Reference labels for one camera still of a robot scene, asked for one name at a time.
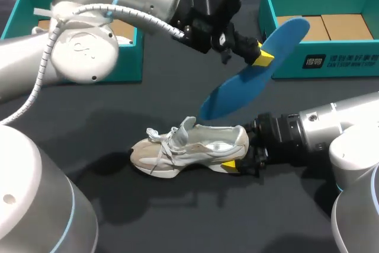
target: white cable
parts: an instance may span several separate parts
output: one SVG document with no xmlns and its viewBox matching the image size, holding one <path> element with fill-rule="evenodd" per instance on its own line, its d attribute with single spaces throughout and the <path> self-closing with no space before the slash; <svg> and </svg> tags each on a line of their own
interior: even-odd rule
<svg viewBox="0 0 379 253">
<path fill-rule="evenodd" d="M 141 12 L 139 10 L 135 10 L 132 8 L 122 7 L 119 5 L 89 4 L 89 5 L 83 5 L 81 7 L 74 9 L 72 12 L 72 15 L 68 15 L 68 16 L 65 16 L 63 18 L 61 16 L 57 15 L 56 17 L 58 18 L 59 21 L 58 21 L 56 28 L 49 35 L 49 39 L 47 41 L 46 47 L 45 47 L 43 54 L 42 54 L 41 64 L 40 64 L 40 68 L 38 70 L 36 83 L 34 84 L 34 87 L 33 87 L 31 94 L 29 95 L 26 102 L 14 114 L 12 114 L 9 117 L 7 117 L 6 119 L 3 119 L 2 121 L 0 121 L 1 125 L 9 124 L 9 123 L 13 122 L 14 120 L 16 120 L 17 118 L 19 118 L 35 102 L 39 92 L 41 91 L 45 69 L 46 69 L 46 66 L 47 66 L 49 59 L 51 57 L 51 53 L 52 53 L 52 50 L 54 48 L 54 45 L 55 45 L 58 37 L 60 36 L 60 34 L 62 32 L 62 27 L 65 24 L 67 24 L 68 21 L 75 20 L 75 15 L 79 15 L 79 14 L 82 14 L 82 13 L 88 12 L 88 11 L 115 12 L 115 13 L 127 14 L 129 17 L 136 17 L 136 18 L 139 18 L 139 19 L 146 21 L 146 22 L 152 22 L 154 25 L 158 26 L 163 31 L 170 34 L 172 37 L 176 37 L 176 38 L 180 39 L 184 36 L 184 33 L 181 30 L 167 24 L 166 22 L 164 22 L 164 21 L 162 21 L 162 20 L 160 20 L 154 16 L 151 16 L 150 14 L 147 14 L 145 12 Z"/>
</svg>

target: teal box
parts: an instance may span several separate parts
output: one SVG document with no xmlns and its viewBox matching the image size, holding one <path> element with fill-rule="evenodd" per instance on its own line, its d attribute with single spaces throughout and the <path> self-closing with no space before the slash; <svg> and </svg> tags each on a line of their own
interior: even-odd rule
<svg viewBox="0 0 379 253">
<path fill-rule="evenodd" d="M 379 76 L 379 0 L 261 0 L 259 28 L 268 37 L 280 16 L 361 14 L 373 40 L 302 41 L 274 79 Z"/>
<path fill-rule="evenodd" d="M 35 8 L 50 9 L 52 0 L 17 0 L 2 33 L 1 40 L 31 34 L 40 20 Z M 113 72 L 102 82 L 140 82 L 142 80 L 144 34 L 134 28 L 133 44 L 120 45 L 118 61 Z"/>
</svg>

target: shoe tongue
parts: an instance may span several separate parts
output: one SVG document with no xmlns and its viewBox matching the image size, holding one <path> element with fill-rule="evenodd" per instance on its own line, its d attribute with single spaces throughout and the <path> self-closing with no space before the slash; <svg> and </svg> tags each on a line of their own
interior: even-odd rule
<svg viewBox="0 0 379 253">
<path fill-rule="evenodd" d="M 196 123 L 195 117 L 187 117 L 180 124 L 179 129 L 174 133 L 171 138 L 170 145 L 173 148 L 182 148 L 188 143 L 188 131 L 194 127 Z"/>
</svg>

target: shoe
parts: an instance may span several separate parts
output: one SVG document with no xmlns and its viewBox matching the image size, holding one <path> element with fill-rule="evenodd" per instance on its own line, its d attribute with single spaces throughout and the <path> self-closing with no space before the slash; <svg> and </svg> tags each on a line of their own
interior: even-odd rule
<svg viewBox="0 0 379 253">
<path fill-rule="evenodd" d="M 142 172 L 159 178 L 173 178 L 192 164 L 201 164 L 213 171 L 237 173 L 223 163 L 245 157 L 249 138 L 242 126 L 208 127 L 187 117 L 179 128 L 167 134 L 147 129 L 147 139 L 136 143 L 131 163 Z"/>
</svg>

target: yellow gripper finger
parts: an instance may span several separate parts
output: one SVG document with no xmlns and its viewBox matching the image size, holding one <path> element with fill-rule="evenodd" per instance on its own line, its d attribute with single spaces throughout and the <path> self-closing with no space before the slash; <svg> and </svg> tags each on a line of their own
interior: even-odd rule
<svg viewBox="0 0 379 253">
<path fill-rule="evenodd" d="M 236 161 L 232 160 L 232 161 L 224 162 L 222 163 L 222 165 L 229 168 L 236 168 Z"/>
<path fill-rule="evenodd" d="M 261 55 L 254 61 L 252 65 L 263 66 L 266 68 L 267 66 L 270 65 L 273 59 L 274 59 L 273 55 L 265 52 L 264 50 L 261 50 Z"/>
</svg>

